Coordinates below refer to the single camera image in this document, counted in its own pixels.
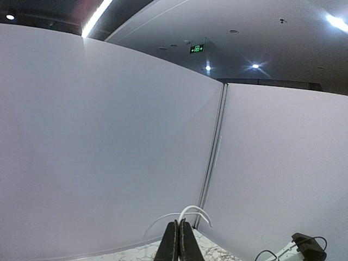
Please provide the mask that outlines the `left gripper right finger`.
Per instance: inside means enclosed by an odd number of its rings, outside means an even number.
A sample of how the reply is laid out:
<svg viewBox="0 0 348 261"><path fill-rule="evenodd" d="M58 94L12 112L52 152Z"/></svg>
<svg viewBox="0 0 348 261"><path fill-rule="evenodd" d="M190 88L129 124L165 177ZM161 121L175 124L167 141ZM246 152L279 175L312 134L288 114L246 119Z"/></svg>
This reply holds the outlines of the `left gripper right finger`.
<svg viewBox="0 0 348 261"><path fill-rule="evenodd" d="M178 258L182 261L204 261L190 223L182 220L179 224Z"/></svg>

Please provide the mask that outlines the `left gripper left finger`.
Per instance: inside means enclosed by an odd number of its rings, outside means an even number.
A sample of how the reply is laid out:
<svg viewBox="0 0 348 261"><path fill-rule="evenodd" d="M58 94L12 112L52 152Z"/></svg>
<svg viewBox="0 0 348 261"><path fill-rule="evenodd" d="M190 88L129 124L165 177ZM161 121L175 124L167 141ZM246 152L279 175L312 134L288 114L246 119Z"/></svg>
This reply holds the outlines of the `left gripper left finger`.
<svg viewBox="0 0 348 261"><path fill-rule="evenodd" d="M167 224L166 230L154 257L154 261L178 260L178 232L177 220L171 221Z"/></svg>

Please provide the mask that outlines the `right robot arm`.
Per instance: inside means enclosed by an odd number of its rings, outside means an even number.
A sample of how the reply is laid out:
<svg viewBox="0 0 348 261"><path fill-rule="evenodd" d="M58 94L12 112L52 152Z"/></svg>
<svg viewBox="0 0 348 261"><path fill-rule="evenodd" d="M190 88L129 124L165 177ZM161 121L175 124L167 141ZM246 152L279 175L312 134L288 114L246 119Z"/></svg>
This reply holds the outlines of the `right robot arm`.
<svg viewBox="0 0 348 261"><path fill-rule="evenodd" d="M263 250L257 254L255 261L262 260L263 254L270 254L269 261L325 261L327 258L327 240L322 236L310 237L305 234L295 233L291 242L278 253Z"/></svg>

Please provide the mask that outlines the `green exit sign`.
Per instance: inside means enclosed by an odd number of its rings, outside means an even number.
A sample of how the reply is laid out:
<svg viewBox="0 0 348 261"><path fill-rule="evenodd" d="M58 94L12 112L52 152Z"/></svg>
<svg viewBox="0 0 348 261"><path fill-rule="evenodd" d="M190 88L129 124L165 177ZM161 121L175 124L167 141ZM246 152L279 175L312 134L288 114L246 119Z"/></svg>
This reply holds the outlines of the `green exit sign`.
<svg viewBox="0 0 348 261"><path fill-rule="evenodd" d="M199 44L199 45L193 45L190 47L190 51L189 54L193 55L193 54L198 54L198 53L203 53L204 52L204 48L205 48L205 44Z"/></svg>

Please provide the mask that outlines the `right corner post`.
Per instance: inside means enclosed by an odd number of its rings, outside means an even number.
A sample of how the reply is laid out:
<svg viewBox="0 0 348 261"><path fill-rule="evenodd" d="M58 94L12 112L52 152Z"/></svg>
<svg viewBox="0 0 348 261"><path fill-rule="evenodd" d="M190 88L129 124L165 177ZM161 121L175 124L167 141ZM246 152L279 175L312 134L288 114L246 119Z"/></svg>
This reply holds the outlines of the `right corner post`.
<svg viewBox="0 0 348 261"><path fill-rule="evenodd" d="M225 110L226 110L227 96L228 96L228 84L225 83L222 85L222 89L221 89L221 93L220 93L219 104L218 104L216 120L215 120L215 126L214 126L214 131L213 131L212 145L210 148L208 162L207 162L207 168L206 168L206 172L204 174L203 185L201 188L199 201L198 201L198 207L200 207L201 209L204 209L205 205L206 205L206 201L207 201L207 197L208 197L208 190L209 190L210 183L212 180L216 159L218 157L218 150L219 150L219 146L220 146L223 120L224 120L224 115L225 115Z"/></svg>

